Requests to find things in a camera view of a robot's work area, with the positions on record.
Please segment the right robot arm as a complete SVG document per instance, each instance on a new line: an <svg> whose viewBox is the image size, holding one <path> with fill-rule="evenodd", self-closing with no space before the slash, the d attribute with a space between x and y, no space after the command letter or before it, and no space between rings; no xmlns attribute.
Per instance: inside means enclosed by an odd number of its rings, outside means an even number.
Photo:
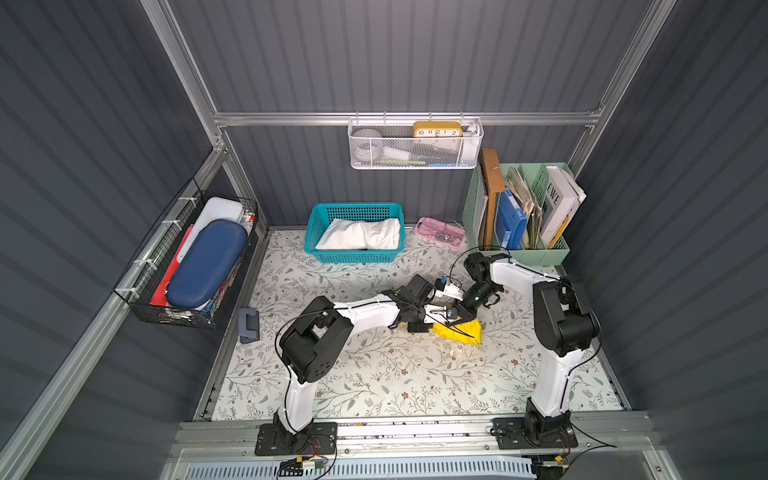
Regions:
<svg viewBox="0 0 768 480"><path fill-rule="evenodd" d="M487 255L474 247L461 257L473 284L448 308L449 325L474 320L478 310L490 307L490 299L505 289L527 293L533 306L534 333L544 353L516 433L535 447L577 446L569 400L572 377L587 362L583 355L600 336L599 321L580 293L580 285L567 276L525 266L507 252Z"/></svg>

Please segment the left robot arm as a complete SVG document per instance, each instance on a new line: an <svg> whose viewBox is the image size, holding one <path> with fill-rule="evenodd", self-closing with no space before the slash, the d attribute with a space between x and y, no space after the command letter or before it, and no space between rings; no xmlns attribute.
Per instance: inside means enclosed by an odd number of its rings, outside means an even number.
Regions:
<svg viewBox="0 0 768 480"><path fill-rule="evenodd" d="M375 329L416 324L428 329L426 306L435 288L420 275L405 286L367 300L333 302L326 296L310 304L276 337L275 351L289 383L275 424L289 435L308 430L313 421L317 383L335 365L348 340Z"/></svg>

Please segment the white shorts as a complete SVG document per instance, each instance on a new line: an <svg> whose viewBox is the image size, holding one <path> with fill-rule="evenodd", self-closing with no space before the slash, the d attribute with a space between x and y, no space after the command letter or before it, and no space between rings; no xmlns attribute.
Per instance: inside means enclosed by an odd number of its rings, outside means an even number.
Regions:
<svg viewBox="0 0 768 480"><path fill-rule="evenodd" d="M378 222L334 219L320 237L315 249L396 250L400 246L401 227L398 218Z"/></svg>

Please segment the yellow garment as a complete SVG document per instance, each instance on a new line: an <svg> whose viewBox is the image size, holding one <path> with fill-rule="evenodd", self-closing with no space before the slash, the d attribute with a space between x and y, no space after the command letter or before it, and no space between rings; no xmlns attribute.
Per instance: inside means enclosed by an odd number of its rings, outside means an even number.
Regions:
<svg viewBox="0 0 768 480"><path fill-rule="evenodd" d="M441 338L463 344L480 345L482 343L482 325L477 319L450 327L435 324L432 331Z"/></svg>

